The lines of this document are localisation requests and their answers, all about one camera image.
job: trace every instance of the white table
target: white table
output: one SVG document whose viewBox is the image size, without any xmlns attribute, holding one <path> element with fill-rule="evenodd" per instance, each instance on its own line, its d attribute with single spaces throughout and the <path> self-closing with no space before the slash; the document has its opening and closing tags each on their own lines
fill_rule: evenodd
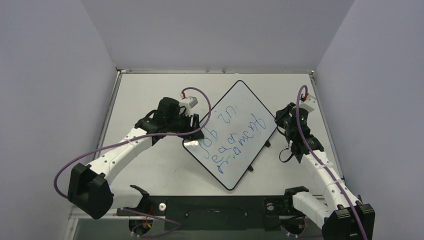
<svg viewBox="0 0 424 240">
<path fill-rule="evenodd" d="M 140 118 L 157 108 L 163 97 L 178 100 L 183 88 L 197 87 L 207 94 L 213 106 L 237 80 L 243 80 L 273 114 L 296 102 L 302 85 L 314 94 L 308 74 L 123 74 L 103 146 L 120 141 Z M 196 91 L 186 94 L 197 97 L 199 103 L 193 111 L 202 118 L 208 111 L 206 101 Z M 308 126 L 324 146 L 328 159 L 335 163 L 319 109 L 309 115 Z M 271 147 L 264 148 L 253 162 L 254 171 L 247 172 L 236 188 L 228 191 L 183 149 L 181 138 L 167 136 L 124 168 L 111 190 L 134 184 L 153 196 L 252 196 L 282 195 L 287 188 L 305 186 L 319 195 L 316 184 L 295 157 L 287 163 L 279 161 L 286 139 L 275 132 L 270 143 Z M 284 151 L 281 158 L 285 160 L 289 155 L 289 151 Z"/>
</svg>

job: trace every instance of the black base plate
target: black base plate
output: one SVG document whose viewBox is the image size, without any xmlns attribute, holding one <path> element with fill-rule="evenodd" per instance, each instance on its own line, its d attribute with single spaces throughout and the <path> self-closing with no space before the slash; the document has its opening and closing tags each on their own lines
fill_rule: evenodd
<svg viewBox="0 0 424 240">
<path fill-rule="evenodd" d="M 183 225 L 180 230 L 247 230 L 264 229 L 280 231 L 279 216 L 299 214 L 293 208 L 284 207 L 285 196 L 149 196 L 143 198 L 135 211 L 146 212 L 153 206 L 153 215 L 163 216 Z M 269 211 L 266 204 L 278 200 L 274 210 Z M 165 203 L 166 210 L 159 210 Z M 126 211 L 117 211 L 118 216 L 134 216 Z M 165 224 L 165 230 L 174 228 L 172 223 Z"/>
</svg>

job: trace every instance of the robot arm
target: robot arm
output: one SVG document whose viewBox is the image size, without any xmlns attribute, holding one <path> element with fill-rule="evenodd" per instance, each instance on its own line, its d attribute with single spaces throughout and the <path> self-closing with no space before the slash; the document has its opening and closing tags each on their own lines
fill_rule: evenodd
<svg viewBox="0 0 424 240">
<path fill-rule="evenodd" d="M 112 193 L 110 185 L 115 177 L 141 152 L 147 150 L 164 135 L 148 137 L 146 134 L 188 133 L 199 128 L 199 115 L 191 114 L 198 103 L 195 97 L 185 97 L 181 101 L 164 97 L 156 110 L 140 119 L 121 144 L 104 153 L 87 165 L 78 163 L 71 171 L 68 200 L 89 214 L 93 219 L 101 218 L 109 209 L 136 207 L 143 196 L 149 194 L 142 188 L 131 185 L 123 191 Z M 203 139 L 198 131 L 182 136 L 188 140 Z"/>
<path fill-rule="evenodd" d="M 311 130 L 307 126 L 308 114 L 314 110 L 313 102 L 316 99 L 309 95 L 301 100 L 302 103 L 299 105 L 301 130 L 313 153 L 322 160 L 323 164 L 310 153 L 300 136 L 300 130 L 297 125 L 296 105 L 294 103 L 290 103 L 286 108 L 277 111 L 275 122 L 279 127 L 284 128 L 285 133 L 283 135 L 289 144 L 292 156 L 295 156 L 297 161 L 312 176 L 326 204 L 316 199 L 305 187 L 286 189 L 284 195 L 291 196 L 290 203 L 292 207 L 308 216 L 322 230 L 322 236 L 325 240 L 360 239 L 359 226 L 355 221 L 349 202 L 353 203 L 365 232 L 371 239 L 375 218 L 373 208 L 370 204 L 362 204 L 351 193 L 334 170 L 333 163 L 328 160 L 319 140 L 310 134 Z M 346 197 L 339 186 L 344 189 Z"/>
</svg>

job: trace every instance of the white wall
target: white wall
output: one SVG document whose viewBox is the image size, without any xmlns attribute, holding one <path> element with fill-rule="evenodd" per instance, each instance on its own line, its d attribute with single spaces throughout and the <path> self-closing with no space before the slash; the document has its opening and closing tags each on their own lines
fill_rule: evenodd
<svg viewBox="0 0 424 240">
<path fill-rule="evenodd" d="M 424 2 L 356 0 L 316 70 L 347 184 L 374 239 L 424 237 Z"/>
<path fill-rule="evenodd" d="M 1 240 L 63 237 L 71 205 L 53 178 L 95 148 L 115 77 L 79 0 L 1 1 Z"/>
<path fill-rule="evenodd" d="M 81 0 L 119 69 L 313 70 L 354 0 Z"/>
</svg>

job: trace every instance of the white knob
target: white knob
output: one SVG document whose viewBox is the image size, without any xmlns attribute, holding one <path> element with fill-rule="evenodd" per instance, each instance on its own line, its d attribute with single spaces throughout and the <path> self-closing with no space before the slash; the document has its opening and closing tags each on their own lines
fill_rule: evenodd
<svg viewBox="0 0 424 240">
<path fill-rule="evenodd" d="M 167 205 L 165 203 L 159 204 L 159 210 L 165 211 L 165 209 L 167 209 Z"/>
</svg>

